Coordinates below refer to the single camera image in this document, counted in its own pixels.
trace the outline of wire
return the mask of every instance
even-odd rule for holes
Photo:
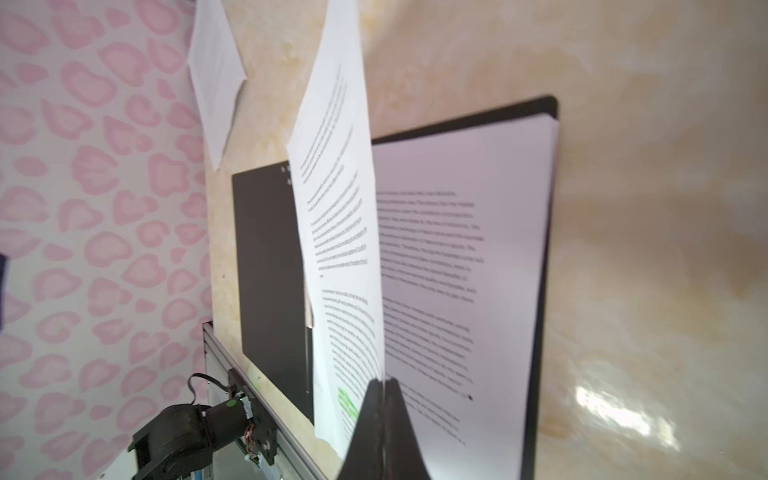
[[[206,379],[207,381],[213,383],[215,386],[222,389],[224,392],[229,392],[227,387],[225,387],[221,382],[216,380],[214,377],[206,375],[205,373],[193,373],[190,375],[190,378],[187,379],[187,387],[189,387],[190,392],[192,392],[192,401],[190,402],[190,405],[194,405],[195,401],[197,401],[197,392],[194,391],[192,388],[192,378],[197,377],[201,379]]]
[[[243,435],[245,438],[245,443],[248,446],[249,450],[252,450],[253,445],[253,424],[249,425],[247,429],[245,429],[245,435]]]

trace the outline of loose paper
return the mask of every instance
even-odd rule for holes
[[[232,128],[237,93],[247,78],[221,0],[197,1],[187,63],[208,157],[218,170]]]
[[[313,309],[315,435],[346,454],[384,374],[379,231],[356,0],[329,0],[288,144]]]

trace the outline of beige marble surface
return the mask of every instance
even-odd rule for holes
[[[322,0],[225,0],[249,80],[207,166],[217,336],[240,353],[231,174],[286,159]],[[561,102],[538,478],[768,478],[768,2],[363,0],[374,136]]]

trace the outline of book page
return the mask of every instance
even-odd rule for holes
[[[346,454],[384,374],[379,233],[356,0],[329,0],[288,144],[313,311],[315,435]]]
[[[218,170],[232,128],[237,94],[247,79],[221,0],[197,3],[187,63],[208,157]]]
[[[556,127],[374,147],[386,375],[433,480],[519,476]]]

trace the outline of pink leopard print wallpaper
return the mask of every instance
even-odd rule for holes
[[[93,478],[191,400],[211,311],[193,17],[0,5],[0,478]]]

